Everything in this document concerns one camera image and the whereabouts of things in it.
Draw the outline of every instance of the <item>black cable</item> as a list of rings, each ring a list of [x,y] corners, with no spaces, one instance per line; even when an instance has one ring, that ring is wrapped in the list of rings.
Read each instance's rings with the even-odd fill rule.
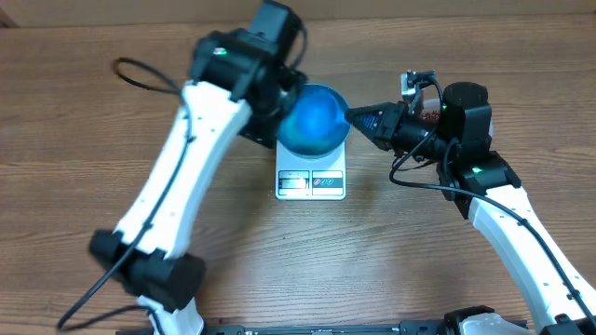
[[[158,77],[159,79],[161,79],[163,82],[165,82],[171,89],[164,89],[164,88],[157,88],[157,87],[149,87],[143,83],[139,83],[136,80],[132,80],[129,77],[121,74],[119,72],[119,68],[118,65],[120,63],[127,63],[127,64],[131,64],[134,66],[137,66],[153,75],[155,75],[156,77]],[[194,139],[194,137],[192,136],[193,133],[193,124],[192,124],[192,117],[191,117],[191,113],[190,113],[190,108],[188,106],[188,104],[186,103],[186,100],[184,99],[183,95],[182,95],[182,91],[181,89],[176,85],[176,83],[169,77],[167,77],[165,74],[161,73],[160,71],[158,71],[157,69],[143,63],[140,62],[138,60],[133,60],[133,59],[128,59],[128,58],[119,58],[117,60],[114,60],[113,62],[113,70],[115,72],[116,75],[118,75],[120,78],[122,78],[123,80],[125,80],[127,83],[135,86],[135,87],[140,87],[140,88],[144,88],[144,89],[148,89],[148,90],[153,90],[153,91],[157,91],[157,92],[161,92],[161,93],[167,93],[167,94],[176,94],[180,97],[180,100],[183,103],[183,106],[186,109],[186,113],[187,113],[187,130],[186,130],[186,141],[184,142],[184,146],[183,146],[183,150],[180,154],[180,158],[178,159],[178,162],[176,163],[176,167],[174,168],[174,171],[172,172],[171,177],[168,180],[168,183],[166,184],[166,186],[164,187],[164,190],[162,191],[161,195],[159,196],[159,198],[156,201],[156,204],[154,205],[154,207],[152,208],[151,212],[149,213],[149,216],[147,217],[147,219],[145,219],[144,223],[142,224],[141,230],[139,231],[139,233],[137,234],[137,236],[134,238],[134,240],[130,243],[129,247],[126,249],[126,251],[124,252],[124,254],[122,255],[122,257],[120,257],[120,259],[118,259],[118,261],[112,266],[112,268],[110,270],[108,270],[108,272],[105,273],[105,275],[103,275],[98,281],[97,283],[95,283],[95,285],[93,285],[62,317],[61,319],[58,321],[58,324],[56,325],[56,328],[59,331],[70,331],[72,330],[72,328],[66,328],[64,325],[66,324],[66,322],[81,308],[83,307],[83,305],[85,305],[85,303],[87,303],[87,301],[103,286],[103,284],[105,284],[108,279],[110,279],[110,277],[112,277],[112,275],[114,275],[114,273],[116,271],[118,271],[118,269],[122,266],[122,264],[130,257],[130,255],[132,255],[132,253],[134,252],[135,248],[139,245],[139,243],[141,242],[142,237],[145,235],[145,233],[147,233],[147,231],[149,229],[151,229],[152,227],[152,221],[155,217],[155,215],[157,214],[157,212],[159,211],[159,208],[161,207],[162,203],[164,202],[164,200],[166,199],[166,196],[168,195],[169,189],[171,188],[172,184],[174,183],[174,180],[176,179],[176,176],[178,175],[178,172],[180,171],[180,168],[182,167],[183,161],[184,161],[184,157],[186,156],[186,152],[188,151],[188,145],[190,144],[190,142]],[[152,314],[155,318],[155,311],[153,311],[153,309],[151,309],[150,307],[146,307],[146,310],[150,311],[149,313]]]
[[[306,49],[308,48],[308,30],[306,29],[304,22],[300,22],[300,31],[302,32],[303,37],[302,49],[300,50],[298,57],[296,57],[296,60],[290,65],[291,70],[296,70],[302,63],[302,59],[305,57]]]
[[[457,140],[457,138],[452,138],[449,141],[449,144],[447,144],[447,150],[445,150],[445,155],[443,156],[443,161],[442,161],[442,169],[443,169],[443,173],[445,175],[448,175],[449,173],[449,169],[447,168],[447,164],[449,163],[449,153],[451,152],[451,150],[453,149],[453,147],[458,143],[459,141]]]
[[[124,75],[120,72],[120,64],[122,64],[122,63],[134,65],[134,66],[137,66],[137,67],[145,70],[146,72],[156,76],[161,81],[166,83],[169,86],[169,88],[151,87],[146,84],[140,83],[134,79],[130,79],[130,77],[128,77],[127,75]],[[163,73],[156,70],[155,68],[153,68],[141,61],[138,61],[138,60],[130,59],[127,57],[120,57],[119,59],[114,60],[112,62],[112,71],[114,72],[115,75],[120,77],[120,79],[124,80],[125,82],[127,82],[135,87],[140,87],[140,88],[143,88],[146,90],[151,90],[151,91],[160,92],[160,93],[167,93],[167,94],[175,94],[175,95],[180,95],[180,92],[181,92],[180,89],[178,88],[178,85],[173,80],[171,80],[168,76],[164,75]]]
[[[130,305],[130,306],[126,306],[126,307],[121,307],[121,308],[115,309],[111,312],[105,313],[103,315],[95,316],[92,319],[90,319],[89,321],[85,321],[83,323],[80,323],[80,324],[77,324],[74,326],[65,327],[61,331],[73,331],[73,330],[88,328],[89,326],[92,326],[98,322],[102,322],[103,320],[106,320],[110,317],[114,317],[116,315],[121,315],[126,312],[130,312],[130,311],[145,311],[145,312],[147,312],[149,315],[151,315],[153,317],[154,321],[156,322],[157,332],[159,334],[166,333],[164,331],[163,327],[161,326],[161,322],[157,318],[156,311],[151,307],[140,306],[140,305]]]
[[[428,77],[428,81],[431,82],[432,85],[434,85],[435,88],[437,89],[437,93],[439,94],[439,108],[442,108],[442,105],[443,105],[443,90],[440,89],[439,82],[433,76],[429,76]]]
[[[423,164],[418,165],[418,166],[415,166],[415,167],[398,168],[398,171],[399,172],[403,172],[403,171],[412,171],[412,170],[420,169],[420,168],[426,168],[426,167],[431,166],[431,165],[433,165],[435,163],[437,163],[437,161],[429,160],[429,161],[426,161]]]
[[[403,165],[403,163],[405,163],[410,157],[412,157],[413,154],[415,154],[428,140],[430,140],[430,138],[435,135],[435,133],[437,132],[437,128],[434,127],[432,130],[430,130],[423,139],[421,139],[418,144],[416,144],[415,147],[413,147],[413,149],[405,154],[397,164],[393,165],[393,169],[398,171],[399,168]]]
[[[408,158],[410,158],[412,155],[414,155],[420,149],[420,147],[422,147],[422,145],[426,141],[428,141],[428,139],[430,139],[431,133],[434,133],[435,130],[436,129],[433,129],[430,133],[428,133],[408,154],[404,155],[401,158],[401,160],[398,162],[398,164],[395,165],[391,169],[391,172],[389,173],[389,180],[399,186],[413,187],[413,188],[419,188],[419,189],[428,189],[428,190],[447,191],[447,192],[454,192],[454,193],[458,193],[458,194],[472,196],[472,197],[478,198],[482,201],[485,201],[485,202],[495,206],[496,208],[501,209],[503,212],[507,213],[510,217],[512,217],[513,219],[515,219],[518,222],[518,225],[523,226],[525,229],[527,229],[528,232],[530,232],[530,234],[535,238],[535,240],[538,242],[540,247],[544,250],[545,254],[549,258],[550,262],[552,263],[553,267],[555,268],[555,271],[557,272],[559,277],[562,279],[562,282],[569,289],[569,293],[570,293],[571,297],[573,297],[573,299],[576,301],[577,305],[579,306],[579,309],[581,309],[581,311],[586,315],[586,318],[589,320],[593,329],[596,330],[596,318],[591,313],[588,306],[586,306],[586,304],[582,300],[579,291],[573,286],[573,284],[571,283],[571,280],[569,280],[569,277],[567,277],[567,275],[565,274],[565,271],[563,270],[563,268],[559,264],[559,261],[557,260],[557,258],[554,256],[554,254],[550,250],[549,246],[547,245],[547,242],[542,238],[542,236],[536,231],[536,229],[530,224],[530,222],[528,220],[522,218],[520,215],[518,215],[513,210],[507,208],[506,206],[504,206],[504,205],[502,205],[502,204],[500,204],[500,203],[494,201],[493,199],[491,199],[487,196],[484,196],[484,195],[475,194],[473,192],[458,189],[455,187],[434,185],[434,184],[421,183],[421,182],[400,181],[395,178],[395,173],[398,171],[398,169],[403,164],[403,162],[405,162]]]

